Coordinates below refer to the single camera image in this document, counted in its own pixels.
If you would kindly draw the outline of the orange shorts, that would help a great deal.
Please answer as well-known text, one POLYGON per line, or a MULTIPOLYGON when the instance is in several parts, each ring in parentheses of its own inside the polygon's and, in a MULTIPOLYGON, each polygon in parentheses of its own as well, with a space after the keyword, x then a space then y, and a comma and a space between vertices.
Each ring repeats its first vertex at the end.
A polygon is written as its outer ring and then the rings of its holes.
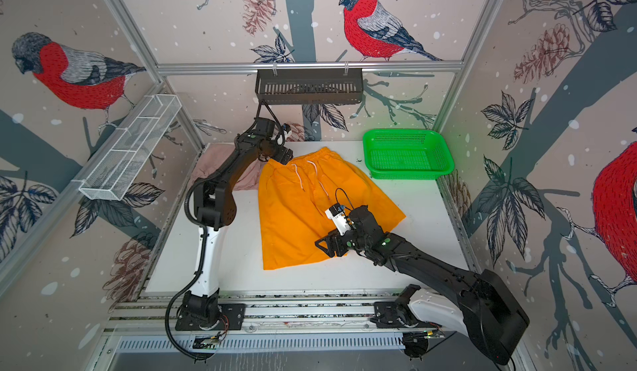
POLYGON ((366 205, 386 231, 406 215, 375 183, 341 155, 324 147, 286 165, 269 160, 258 185, 263 268, 320 263, 315 242, 335 230, 325 211, 340 203, 366 205))

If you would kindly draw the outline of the pink shorts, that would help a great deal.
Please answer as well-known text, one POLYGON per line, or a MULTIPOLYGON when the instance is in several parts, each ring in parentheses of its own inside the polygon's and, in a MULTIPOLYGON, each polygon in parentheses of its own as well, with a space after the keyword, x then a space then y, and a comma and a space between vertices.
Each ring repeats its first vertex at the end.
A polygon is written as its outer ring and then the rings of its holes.
MULTIPOLYGON (((197 179, 207 178, 216 172, 234 150, 234 145, 227 143, 212 144, 207 147, 194 167, 187 188, 192 187, 197 179)), ((258 160, 252 162, 237 180, 234 190, 255 190, 258 187, 260 173, 264 165, 264 162, 258 160)))

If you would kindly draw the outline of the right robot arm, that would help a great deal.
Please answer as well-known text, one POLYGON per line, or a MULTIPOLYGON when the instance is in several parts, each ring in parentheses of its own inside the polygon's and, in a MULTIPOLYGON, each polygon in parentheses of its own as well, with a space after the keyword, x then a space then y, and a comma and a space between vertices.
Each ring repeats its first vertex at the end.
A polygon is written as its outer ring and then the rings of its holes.
POLYGON ((394 301, 378 301, 371 321, 380 329, 406 328, 411 357, 422 355, 416 342, 426 325, 467 336, 495 364, 511 363, 529 327, 522 306, 496 273, 458 268, 383 230, 366 205, 353 210, 335 204, 325 212, 335 229, 315 245, 328 257, 353 250, 374 265, 415 279, 394 301))

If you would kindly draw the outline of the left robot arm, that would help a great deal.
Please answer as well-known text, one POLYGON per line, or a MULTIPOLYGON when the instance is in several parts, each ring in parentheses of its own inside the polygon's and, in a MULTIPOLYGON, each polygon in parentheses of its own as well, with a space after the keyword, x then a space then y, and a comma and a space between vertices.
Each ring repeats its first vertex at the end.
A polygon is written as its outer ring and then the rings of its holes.
POLYGON ((189 318, 199 323, 202 330, 211 329, 223 320, 218 304, 222 244, 228 227, 237 216, 237 203, 233 190, 250 164, 256 160, 272 159, 286 164, 293 152, 285 146, 290 127, 283 125, 278 134, 251 129, 237 136, 234 150, 209 176, 198 178, 187 192, 184 213, 199 227, 197 269, 194 278, 180 292, 183 296, 180 320, 189 318))

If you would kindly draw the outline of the green plastic basket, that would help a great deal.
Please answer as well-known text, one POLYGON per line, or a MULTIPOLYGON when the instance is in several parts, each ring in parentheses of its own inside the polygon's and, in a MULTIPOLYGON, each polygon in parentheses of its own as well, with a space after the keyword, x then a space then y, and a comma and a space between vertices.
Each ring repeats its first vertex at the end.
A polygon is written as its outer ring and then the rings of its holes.
POLYGON ((455 169, 445 139, 431 130, 370 130, 363 135, 363 154, 377 180, 437 180, 455 169))

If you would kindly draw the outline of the black wall shelf basket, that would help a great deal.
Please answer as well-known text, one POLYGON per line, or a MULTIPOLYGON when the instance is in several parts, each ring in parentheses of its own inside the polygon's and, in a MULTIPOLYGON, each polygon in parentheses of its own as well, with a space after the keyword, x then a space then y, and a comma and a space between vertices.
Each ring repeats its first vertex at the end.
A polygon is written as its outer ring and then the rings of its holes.
POLYGON ((260 70, 255 94, 268 105, 351 105, 363 100, 361 69, 260 70))

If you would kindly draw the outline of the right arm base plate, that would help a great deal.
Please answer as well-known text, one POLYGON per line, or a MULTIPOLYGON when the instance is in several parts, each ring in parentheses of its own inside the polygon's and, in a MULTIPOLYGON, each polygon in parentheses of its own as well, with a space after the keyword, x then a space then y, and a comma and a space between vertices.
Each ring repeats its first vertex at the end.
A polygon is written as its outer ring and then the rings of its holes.
POLYGON ((441 325, 429 321, 419 321, 411 311, 396 301, 376 301, 374 314, 370 319, 378 329, 440 329, 441 325))

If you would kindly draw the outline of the aluminium mounting rail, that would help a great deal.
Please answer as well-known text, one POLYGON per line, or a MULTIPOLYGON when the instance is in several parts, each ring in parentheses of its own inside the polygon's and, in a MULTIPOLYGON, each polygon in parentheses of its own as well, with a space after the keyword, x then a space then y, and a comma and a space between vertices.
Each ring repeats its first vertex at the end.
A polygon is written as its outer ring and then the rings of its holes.
MULTIPOLYGON (((400 297, 361 295, 228 296, 218 300, 235 331, 358 331, 374 329, 400 297)), ((117 328, 164 329, 167 296, 142 296, 115 306, 106 324, 117 328)))

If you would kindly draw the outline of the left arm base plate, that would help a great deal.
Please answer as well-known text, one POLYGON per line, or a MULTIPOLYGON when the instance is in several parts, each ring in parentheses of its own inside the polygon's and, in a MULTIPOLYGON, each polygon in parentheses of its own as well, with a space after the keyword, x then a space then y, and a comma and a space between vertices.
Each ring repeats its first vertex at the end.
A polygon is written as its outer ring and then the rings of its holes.
POLYGON ((177 331, 239 331, 245 318, 246 305, 230 303, 213 305, 203 311, 179 306, 177 310, 177 331))

